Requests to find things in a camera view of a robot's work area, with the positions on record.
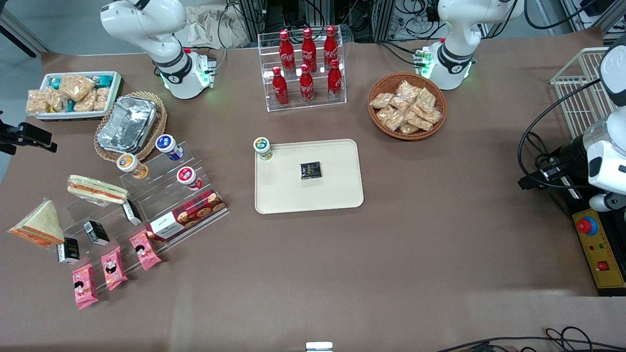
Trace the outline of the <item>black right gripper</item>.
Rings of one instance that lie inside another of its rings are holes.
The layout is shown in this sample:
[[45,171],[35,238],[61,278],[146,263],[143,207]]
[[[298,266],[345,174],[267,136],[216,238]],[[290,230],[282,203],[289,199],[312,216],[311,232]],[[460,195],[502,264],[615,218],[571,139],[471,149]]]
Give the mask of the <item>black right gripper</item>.
[[58,145],[53,142],[53,134],[31,123],[18,123],[13,126],[0,119],[0,151],[13,156],[18,146],[33,146],[49,152],[57,152]]

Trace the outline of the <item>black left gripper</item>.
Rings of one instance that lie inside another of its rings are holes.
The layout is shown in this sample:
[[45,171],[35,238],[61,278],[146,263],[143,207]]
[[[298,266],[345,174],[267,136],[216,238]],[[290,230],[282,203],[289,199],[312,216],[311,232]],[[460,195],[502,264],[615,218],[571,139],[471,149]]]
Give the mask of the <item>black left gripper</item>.
[[532,173],[523,170],[524,176],[518,180],[522,190],[563,188],[566,185],[560,178],[564,176],[572,179],[573,187],[577,189],[592,188],[588,182],[587,152],[582,135],[555,149],[550,156],[555,158],[557,165],[548,165]]

